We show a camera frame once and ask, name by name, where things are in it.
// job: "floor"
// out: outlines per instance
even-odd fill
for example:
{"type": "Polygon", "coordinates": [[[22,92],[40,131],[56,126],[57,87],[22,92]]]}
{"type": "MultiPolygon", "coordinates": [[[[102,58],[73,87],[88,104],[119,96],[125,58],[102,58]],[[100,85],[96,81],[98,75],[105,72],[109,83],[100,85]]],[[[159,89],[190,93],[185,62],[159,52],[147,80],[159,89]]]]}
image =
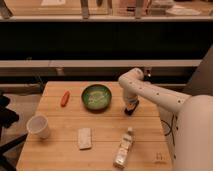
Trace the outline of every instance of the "floor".
{"type": "MultiPolygon", "coordinates": [[[[26,123],[28,119],[35,114],[38,102],[41,98],[41,94],[5,94],[5,96],[11,99],[11,103],[8,105],[8,108],[16,111],[19,114],[20,119],[19,122],[14,123],[9,129],[3,130],[3,137],[0,144],[4,144],[5,142],[8,142],[9,140],[12,140],[15,137],[18,137],[27,132],[25,127],[26,123]]],[[[159,108],[159,111],[161,119],[168,124],[171,124],[172,115],[168,115],[168,112],[164,111],[162,108],[159,108]]],[[[165,124],[165,122],[162,122],[162,126],[165,133],[167,133],[169,131],[169,127],[165,124]]],[[[166,136],[166,139],[168,142],[170,155],[172,156],[171,158],[173,158],[174,146],[172,134],[166,136]]],[[[7,159],[14,166],[17,164],[22,147],[23,144],[20,144],[5,154],[7,159]]]]}

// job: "cable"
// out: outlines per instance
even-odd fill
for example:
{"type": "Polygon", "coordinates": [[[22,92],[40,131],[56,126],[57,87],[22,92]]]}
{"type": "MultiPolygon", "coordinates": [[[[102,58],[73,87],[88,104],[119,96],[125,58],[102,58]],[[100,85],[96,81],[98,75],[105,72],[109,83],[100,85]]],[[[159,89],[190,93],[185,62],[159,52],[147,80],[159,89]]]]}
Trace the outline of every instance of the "cable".
{"type": "Polygon", "coordinates": [[[169,132],[164,134],[164,135],[168,136],[168,135],[172,134],[172,142],[173,142],[173,145],[175,146],[174,132],[173,132],[173,129],[172,129],[173,128],[173,121],[174,121],[174,114],[172,115],[171,124],[169,124],[168,122],[166,122],[166,121],[164,121],[162,119],[161,119],[161,121],[163,123],[165,123],[168,126],[168,128],[169,128],[169,132]]]}

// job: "wooden table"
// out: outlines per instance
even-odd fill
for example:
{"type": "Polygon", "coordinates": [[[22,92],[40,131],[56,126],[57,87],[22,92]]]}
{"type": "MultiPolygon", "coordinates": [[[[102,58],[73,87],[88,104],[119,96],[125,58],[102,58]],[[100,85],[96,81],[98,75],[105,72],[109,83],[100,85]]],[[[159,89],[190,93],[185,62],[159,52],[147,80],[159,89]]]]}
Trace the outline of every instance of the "wooden table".
{"type": "Polygon", "coordinates": [[[122,88],[117,82],[48,82],[36,114],[46,115],[51,136],[41,141],[28,135],[18,171],[114,171],[113,166],[121,137],[128,126],[134,129],[134,145],[129,153],[125,171],[172,171],[156,105],[143,99],[135,113],[124,114],[122,88]],[[82,91],[100,83],[112,92],[109,108],[100,114],[86,110],[81,101],[82,91]],[[70,91],[66,107],[60,107],[61,97],[70,91]],[[77,130],[92,129],[90,150],[80,151],[77,130]]]}

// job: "white card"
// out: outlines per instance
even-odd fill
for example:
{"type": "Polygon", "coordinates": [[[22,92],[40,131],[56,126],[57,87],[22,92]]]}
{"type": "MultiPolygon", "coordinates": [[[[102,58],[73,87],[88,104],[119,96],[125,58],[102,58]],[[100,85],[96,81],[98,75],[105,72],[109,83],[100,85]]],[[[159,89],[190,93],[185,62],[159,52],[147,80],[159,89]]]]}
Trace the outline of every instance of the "white card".
{"type": "Polygon", "coordinates": [[[57,6],[64,5],[66,0],[43,0],[41,2],[41,6],[57,6]]]}
{"type": "Polygon", "coordinates": [[[78,130],[78,147],[80,150],[92,148],[92,135],[90,128],[81,128],[78,130]]]}

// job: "chair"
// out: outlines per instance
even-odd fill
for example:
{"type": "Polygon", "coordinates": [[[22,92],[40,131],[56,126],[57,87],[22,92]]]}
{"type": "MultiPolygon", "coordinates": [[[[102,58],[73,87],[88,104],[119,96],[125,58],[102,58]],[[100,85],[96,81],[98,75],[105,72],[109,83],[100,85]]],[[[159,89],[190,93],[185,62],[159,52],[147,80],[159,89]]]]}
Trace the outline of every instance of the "chair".
{"type": "MultiPolygon", "coordinates": [[[[19,120],[19,115],[16,112],[7,109],[6,106],[10,103],[10,99],[3,96],[3,92],[0,91],[0,140],[2,128],[9,128],[12,123],[19,120]]],[[[5,152],[25,141],[27,134],[22,135],[2,146],[0,146],[0,166],[8,171],[16,171],[16,169],[7,161],[7,158],[3,155],[5,152]]]]}

